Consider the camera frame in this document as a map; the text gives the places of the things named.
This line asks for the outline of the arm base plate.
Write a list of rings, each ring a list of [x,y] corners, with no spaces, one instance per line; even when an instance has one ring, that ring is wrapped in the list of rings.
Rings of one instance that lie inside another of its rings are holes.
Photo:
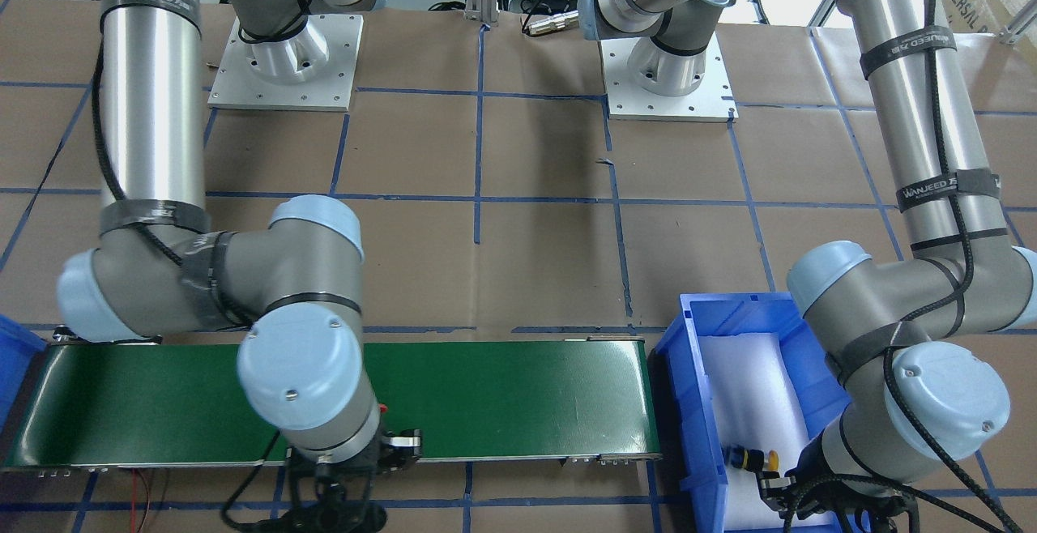
[[[363,27],[362,15],[311,15],[288,40],[248,45],[235,23],[208,104],[216,109],[346,113]]]
[[[612,118],[635,121],[726,122],[738,118],[719,39],[704,52],[677,56],[649,37],[599,43]]]

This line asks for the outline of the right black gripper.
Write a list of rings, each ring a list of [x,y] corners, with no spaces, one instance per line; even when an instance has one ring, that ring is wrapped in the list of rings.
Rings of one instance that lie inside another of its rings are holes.
[[[379,475],[408,469],[423,456],[419,429],[383,429],[347,462],[310,460],[288,449],[290,508],[277,518],[283,532],[379,532],[386,510],[371,500]]]

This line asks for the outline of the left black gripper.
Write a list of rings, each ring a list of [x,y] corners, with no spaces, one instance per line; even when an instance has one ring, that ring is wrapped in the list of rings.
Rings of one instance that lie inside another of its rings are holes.
[[[870,532],[898,532],[897,515],[907,515],[907,532],[921,530],[917,497],[910,492],[894,492],[889,496],[869,496],[854,490],[851,484],[876,484],[888,490],[893,481],[872,476],[840,474],[830,469],[820,444],[810,444],[794,469],[777,471],[778,460],[770,454],[757,462],[757,489],[764,504],[782,518],[782,531],[792,530],[793,518],[810,518],[814,514],[832,512],[839,530],[851,532],[852,514],[858,528],[865,530],[862,518],[868,517]]]

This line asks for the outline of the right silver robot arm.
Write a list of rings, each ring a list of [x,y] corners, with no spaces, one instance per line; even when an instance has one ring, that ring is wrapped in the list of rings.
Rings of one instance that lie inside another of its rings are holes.
[[[393,433],[363,364],[361,226],[347,205],[297,196],[267,230],[215,232],[204,207],[199,0],[100,0],[94,148],[108,196],[100,244],[57,282],[64,322],[117,343],[245,329],[237,377],[288,442],[290,508],[239,532],[379,532],[375,478],[420,456]]]

